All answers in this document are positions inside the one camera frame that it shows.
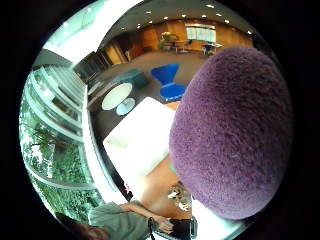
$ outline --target blue armchair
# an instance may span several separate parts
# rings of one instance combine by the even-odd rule
[[[151,75],[162,84],[160,96],[166,101],[179,100],[185,92],[186,86],[173,81],[178,68],[177,63],[170,63],[151,70]]]

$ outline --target shirt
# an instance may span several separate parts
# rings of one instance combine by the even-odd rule
[[[89,224],[107,230],[109,240],[143,240],[148,236],[148,218],[125,212],[116,203],[110,202],[88,213]]]

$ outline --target black frame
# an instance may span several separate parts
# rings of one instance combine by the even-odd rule
[[[1,233],[16,239],[74,239],[45,209],[35,194],[22,166],[18,140],[18,110],[24,79],[43,43],[61,24],[88,0],[12,0],[6,5],[7,63],[2,68],[2,139],[8,156],[2,157],[1,198],[3,204]],[[312,1],[297,0],[227,0],[219,1],[237,11],[261,32],[272,46],[288,80],[295,116],[295,138],[285,179],[271,204],[253,226],[237,239],[308,239],[314,237],[314,207],[319,202],[315,184],[317,145],[319,142],[318,49],[314,36],[316,14]]]

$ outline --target round table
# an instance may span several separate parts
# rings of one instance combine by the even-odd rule
[[[127,98],[132,91],[131,83],[122,83],[113,88],[102,101],[103,110],[111,110],[115,107],[118,115],[125,115],[131,111],[135,105],[133,98]]]

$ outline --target ceiling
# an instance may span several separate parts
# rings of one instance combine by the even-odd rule
[[[77,32],[85,30],[95,21],[97,14],[103,7],[103,4],[104,1],[93,2],[76,12],[69,19],[62,19],[61,26],[50,37],[49,41],[52,44],[59,46]]]
[[[140,29],[152,24],[177,20],[177,19],[206,19],[220,23],[225,23],[225,19],[229,20],[228,25],[235,27],[243,32],[256,32],[256,30],[240,15],[230,8],[211,0],[147,0],[143,1],[133,8],[129,9],[112,28],[106,33],[100,43],[99,48],[106,45],[113,37],[125,32],[136,31],[138,24]]]

